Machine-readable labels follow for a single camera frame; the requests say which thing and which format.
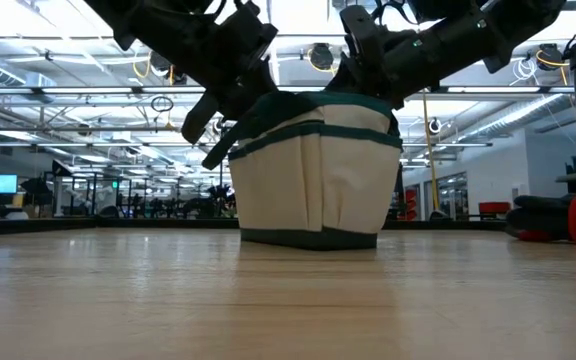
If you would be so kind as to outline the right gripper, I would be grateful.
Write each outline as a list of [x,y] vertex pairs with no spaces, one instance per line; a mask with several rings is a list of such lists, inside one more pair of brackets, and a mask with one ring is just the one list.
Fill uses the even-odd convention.
[[344,39],[348,53],[341,54],[341,66],[326,85],[328,92],[362,94],[402,108],[404,99],[403,75],[398,51],[417,33],[414,30],[390,31],[382,22],[387,7],[397,10],[407,19],[402,3],[377,3],[372,12],[362,5],[350,5],[341,11]]

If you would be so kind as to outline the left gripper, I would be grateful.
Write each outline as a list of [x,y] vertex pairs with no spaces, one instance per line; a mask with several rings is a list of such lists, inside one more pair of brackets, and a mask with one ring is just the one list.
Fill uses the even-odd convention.
[[204,88],[181,130],[193,144],[215,114],[236,120],[258,98],[278,90],[265,56],[277,29],[260,21],[260,9],[254,2],[237,1],[235,6],[235,12],[222,23],[206,26],[181,66],[189,78]]

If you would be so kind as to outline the canvas gardening bag green trim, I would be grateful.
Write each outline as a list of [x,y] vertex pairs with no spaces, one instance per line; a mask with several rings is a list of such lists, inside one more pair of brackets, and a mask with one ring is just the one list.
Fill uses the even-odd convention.
[[388,102],[281,91],[244,113],[203,165],[228,163],[242,240],[359,250],[377,244],[402,153]]

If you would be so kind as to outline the red storage bin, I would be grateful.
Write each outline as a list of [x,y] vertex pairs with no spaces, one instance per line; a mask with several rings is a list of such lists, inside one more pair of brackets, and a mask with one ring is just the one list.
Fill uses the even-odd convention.
[[478,209],[481,216],[505,215],[511,210],[511,204],[508,202],[480,202]]

